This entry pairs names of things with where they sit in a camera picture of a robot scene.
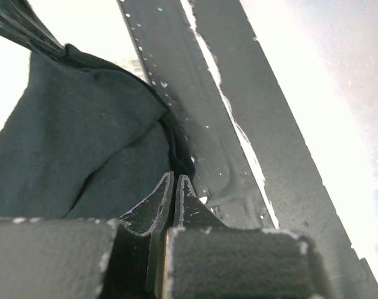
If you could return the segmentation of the black t shirt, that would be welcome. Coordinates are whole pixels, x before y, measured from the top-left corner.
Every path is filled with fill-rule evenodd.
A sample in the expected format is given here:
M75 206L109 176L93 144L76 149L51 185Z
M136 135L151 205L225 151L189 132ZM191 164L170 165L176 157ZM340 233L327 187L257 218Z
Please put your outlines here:
M193 177L195 167L153 88L72 45L31 53L0 131L0 217L118 217L168 172Z

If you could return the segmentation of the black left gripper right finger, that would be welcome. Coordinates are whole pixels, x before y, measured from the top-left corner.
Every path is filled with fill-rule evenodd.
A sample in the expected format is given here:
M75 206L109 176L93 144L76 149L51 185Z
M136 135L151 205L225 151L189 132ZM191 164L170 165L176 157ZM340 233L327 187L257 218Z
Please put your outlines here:
M332 298L314 241L293 230L227 227L177 182L166 234L163 298Z

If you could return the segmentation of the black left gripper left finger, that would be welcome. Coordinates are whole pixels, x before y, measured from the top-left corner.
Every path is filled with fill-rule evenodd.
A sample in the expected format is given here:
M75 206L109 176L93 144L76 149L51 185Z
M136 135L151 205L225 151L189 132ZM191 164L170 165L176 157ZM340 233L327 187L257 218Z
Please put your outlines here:
M120 219L0 217L0 298L160 298L173 189Z

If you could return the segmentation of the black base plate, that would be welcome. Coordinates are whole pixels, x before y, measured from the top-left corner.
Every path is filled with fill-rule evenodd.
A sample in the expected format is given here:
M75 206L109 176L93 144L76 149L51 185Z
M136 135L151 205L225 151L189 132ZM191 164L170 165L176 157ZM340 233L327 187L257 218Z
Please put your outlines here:
M148 77L215 87L280 229L317 241L338 298L378 298L378 1L120 1Z

